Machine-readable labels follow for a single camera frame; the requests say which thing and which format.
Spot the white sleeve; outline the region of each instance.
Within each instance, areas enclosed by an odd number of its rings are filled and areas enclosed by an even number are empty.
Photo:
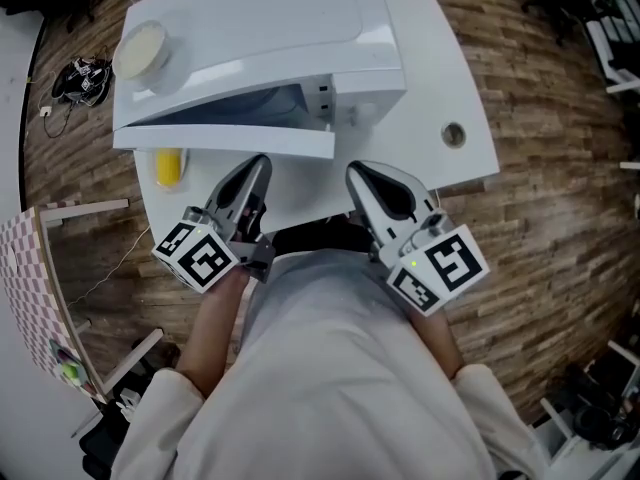
[[[171,470],[178,443],[204,399],[173,370],[160,370],[138,404],[112,467],[113,480],[162,480]]]
[[[498,476],[520,471],[531,480],[542,479],[548,466],[542,447],[491,370],[481,364],[465,366],[453,385],[489,450]]]

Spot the white shirt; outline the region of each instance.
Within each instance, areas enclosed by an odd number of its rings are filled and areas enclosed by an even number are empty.
[[[113,479],[470,479],[546,460],[491,371],[449,381],[360,255],[274,265],[205,401],[158,372]]]

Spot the wooden floor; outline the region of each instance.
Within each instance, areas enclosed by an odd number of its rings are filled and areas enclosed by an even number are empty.
[[[640,271],[633,220],[635,176],[620,171],[630,147],[621,111],[606,96],[580,33],[556,46],[549,26],[522,14],[524,0],[438,0],[462,45],[491,125],[501,173],[441,191],[471,227],[492,273],[449,306],[469,361],[491,366],[526,420],[570,361],[602,350],[629,311]],[[93,24],[46,31],[34,79],[76,54],[113,52],[126,0],[102,0]],[[27,203],[129,198],[131,208],[68,222],[52,233],[67,301],[116,265],[148,222],[133,157],[111,148],[112,97],[76,109],[49,139],[31,92],[25,142]],[[56,108],[52,132],[62,124]],[[198,297],[167,275],[147,233],[113,279],[73,307],[93,328],[83,342],[100,371],[156,326],[183,344]]]

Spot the person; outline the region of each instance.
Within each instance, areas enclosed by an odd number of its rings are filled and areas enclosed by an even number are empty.
[[[126,479],[541,479],[545,455],[446,313],[387,292],[365,255],[274,263],[227,348],[247,274],[204,295],[175,370],[157,372],[112,468]]]

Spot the white wall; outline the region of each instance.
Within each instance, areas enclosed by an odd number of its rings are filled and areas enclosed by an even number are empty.
[[[0,222],[20,213],[18,136],[41,23],[38,14],[0,9]],[[92,411],[87,398],[33,365],[0,288],[0,471],[7,480],[88,479],[70,435]]]

